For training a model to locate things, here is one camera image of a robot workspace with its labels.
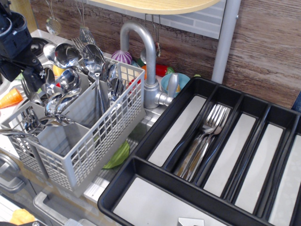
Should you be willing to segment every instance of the purple striped onion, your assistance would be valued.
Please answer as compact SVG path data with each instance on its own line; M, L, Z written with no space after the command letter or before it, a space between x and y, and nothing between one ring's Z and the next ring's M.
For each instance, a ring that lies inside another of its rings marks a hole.
M120 62L130 65L132 63L132 56L127 51L117 50L112 54L113 60L118 60Z

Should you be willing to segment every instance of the blue bowl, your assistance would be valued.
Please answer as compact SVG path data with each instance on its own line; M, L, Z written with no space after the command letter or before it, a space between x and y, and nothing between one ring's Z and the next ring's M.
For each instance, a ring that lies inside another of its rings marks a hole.
M179 75L179 84L180 84L180 88L182 90L184 88L184 86L189 82L190 78L185 74L180 74L180 73L177 73L177 74ZM167 88L170 76L171 76L171 74L167 74L161 80L161 87L165 93L167 93L166 88Z

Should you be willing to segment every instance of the black cutlery tray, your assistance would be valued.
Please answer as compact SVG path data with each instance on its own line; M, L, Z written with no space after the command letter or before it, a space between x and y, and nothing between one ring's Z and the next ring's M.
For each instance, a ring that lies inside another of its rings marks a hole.
M205 98L206 102L176 148L162 167L148 162L148 158L165 134L196 95ZM187 182L176 176L174 170L183 159L185 150L187 150L193 137L198 132L198 127L215 103L225 105L231 109L228 120L220 135L210 145L196 177L191 182ZM203 187L241 114L254 117L255 123L222 195L218 197L204 190ZM235 206L234 203L268 124L282 128L283 133L254 211L249 213ZM301 135L300 113L212 81L192 78L151 127L107 186L98 200L98 208L120 224L132 225L114 214L113 210L133 180L140 177L226 225L271 226L272 224L268 222L268 219L296 135ZM300 190L294 207L291 226L300 225L301 222Z

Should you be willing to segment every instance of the wooden wall panel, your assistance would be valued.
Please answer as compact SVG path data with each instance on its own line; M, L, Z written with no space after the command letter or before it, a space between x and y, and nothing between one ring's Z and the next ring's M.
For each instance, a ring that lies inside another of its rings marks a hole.
M50 16L45 1L31 0L39 29L46 31ZM63 23L60 36L79 35L80 18L74 0L53 0L55 16ZM119 49L119 31L135 17L85 4L86 25L98 46L108 53ZM211 79L218 40L162 26L162 56L167 64L188 76ZM301 1L242 0L223 84L290 108L301 89ZM138 58L141 39L130 35L130 52Z

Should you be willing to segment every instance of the faucet handle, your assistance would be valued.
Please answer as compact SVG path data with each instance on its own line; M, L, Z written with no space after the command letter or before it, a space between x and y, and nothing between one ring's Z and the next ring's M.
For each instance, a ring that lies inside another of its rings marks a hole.
M177 87L179 85L179 75L177 73L172 73L169 80L168 80L168 92L167 96L173 98Z

